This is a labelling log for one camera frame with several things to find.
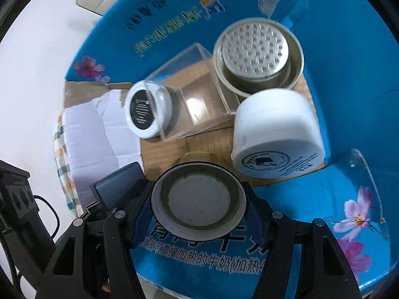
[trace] clear acrylic box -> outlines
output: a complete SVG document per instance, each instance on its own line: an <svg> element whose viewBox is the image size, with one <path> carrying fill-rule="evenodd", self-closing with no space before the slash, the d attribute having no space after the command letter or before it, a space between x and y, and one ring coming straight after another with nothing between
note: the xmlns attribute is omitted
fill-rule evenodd
<svg viewBox="0 0 399 299"><path fill-rule="evenodd" d="M172 99L172 116L165 128L157 114L149 85L165 86ZM152 113L164 141L203 132L233 118L239 100L218 79L212 54L194 44L151 73L144 84Z"/></svg>

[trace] jar label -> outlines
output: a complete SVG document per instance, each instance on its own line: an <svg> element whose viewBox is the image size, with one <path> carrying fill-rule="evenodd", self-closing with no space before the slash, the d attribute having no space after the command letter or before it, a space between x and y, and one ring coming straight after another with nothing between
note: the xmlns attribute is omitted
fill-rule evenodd
<svg viewBox="0 0 399 299"><path fill-rule="evenodd" d="M242 164L252 170L268 171L284 168L290 157L283 152L255 152L243 158Z"/></svg>
<svg viewBox="0 0 399 299"><path fill-rule="evenodd" d="M154 115L145 90L139 90L133 96L130 103L130 116L133 124L141 130L148 129L153 123Z"/></svg>

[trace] white plastic jar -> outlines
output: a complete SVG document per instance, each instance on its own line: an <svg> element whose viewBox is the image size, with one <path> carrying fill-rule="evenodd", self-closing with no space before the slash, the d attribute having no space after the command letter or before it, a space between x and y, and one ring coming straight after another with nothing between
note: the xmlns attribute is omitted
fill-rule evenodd
<svg viewBox="0 0 399 299"><path fill-rule="evenodd" d="M144 81L134 84L127 93L124 112L129 128L140 138L147 139L159 135L160 128L166 129L172 117L172 99L166 87L147 82L149 93L155 102L156 116L152 113Z"/></svg>
<svg viewBox="0 0 399 299"><path fill-rule="evenodd" d="M231 159L239 172L287 178L314 169L324 158L317 120L298 92L267 89L238 107Z"/></svg>

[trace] plaid fabric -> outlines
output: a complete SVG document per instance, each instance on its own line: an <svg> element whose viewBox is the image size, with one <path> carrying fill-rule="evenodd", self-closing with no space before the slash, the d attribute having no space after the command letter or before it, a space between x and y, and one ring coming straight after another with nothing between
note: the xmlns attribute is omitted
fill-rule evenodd
<svg viewBox="0 0 399 299"><path fill-rule="evenodd" d="M67 156L67 148L64 141L64 126L62 124L62 114L63 111L58 117L57 131L54 136L55 162L57 164L58 178L61 184L61 188L65 194L67 206L76 217L79 217L83 215L83 208L80 204L75 184L73 183L71 176L71 169Z"/></svg>

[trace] cylindrical container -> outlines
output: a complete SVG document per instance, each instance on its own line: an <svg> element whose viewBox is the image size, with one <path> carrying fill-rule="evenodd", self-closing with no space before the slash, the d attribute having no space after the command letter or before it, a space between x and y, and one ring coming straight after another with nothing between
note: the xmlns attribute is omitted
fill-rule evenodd
<svg viewBox="0 0 399 299"><path fill-rule="evenodd" d="M281 24L249 18L227 27L213 51L217 76L242 97L264 89L291 89L303 71L302 48Z"/></svg>
<svg viewBox="0 0 399 299"><path fill-rule="evenodd" d="M157 117L165 129L172 116L170 94L163 85L148 82L147 86L155 102ZM124 112L129 128L140 138L147 139L159 135L159 125L151 110L144 81L139 81L130 88L126 96Z"/></svg>
<svg viewBox="0 0 399 299"><path fill-rule="evenodd" d="M317 120L306 98L288 89L268 89L245 99L234 122L234 167L258 178L306 173L325 157Z"/></svg>
<svg viewBox="0 0 399 299"><path fill-rule="evenodd" d="M151 206L159 224L172 235L209 241L234 230L247 203L239 179L229 170L208 162L188 162L159 177Z"/></svg>

